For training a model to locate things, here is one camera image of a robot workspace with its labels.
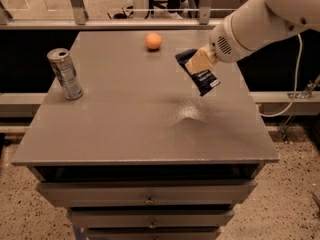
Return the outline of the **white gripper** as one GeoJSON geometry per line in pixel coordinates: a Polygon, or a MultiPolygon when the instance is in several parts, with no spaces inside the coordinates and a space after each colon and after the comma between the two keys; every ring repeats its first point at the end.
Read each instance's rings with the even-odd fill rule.
{"type": "Polygon", "coordinates": [[[266,9],[264,0],[248,0],[228,15],[213,29],[211,45],[198,49],[185,64],[188,72],[193,75],[210,69],[217,60],[237,62],[261,48],[266,9]]]}

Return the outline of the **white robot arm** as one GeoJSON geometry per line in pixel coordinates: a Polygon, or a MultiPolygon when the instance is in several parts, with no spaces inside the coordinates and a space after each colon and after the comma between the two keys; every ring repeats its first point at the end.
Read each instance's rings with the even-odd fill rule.
{"type": "Polygon", "coordinates": [[[248,0],[213,28],[209,43],[186,68],[195,74],[219,62],[234,63],[308,29],[320,29],[320,0],[248,0]]]}

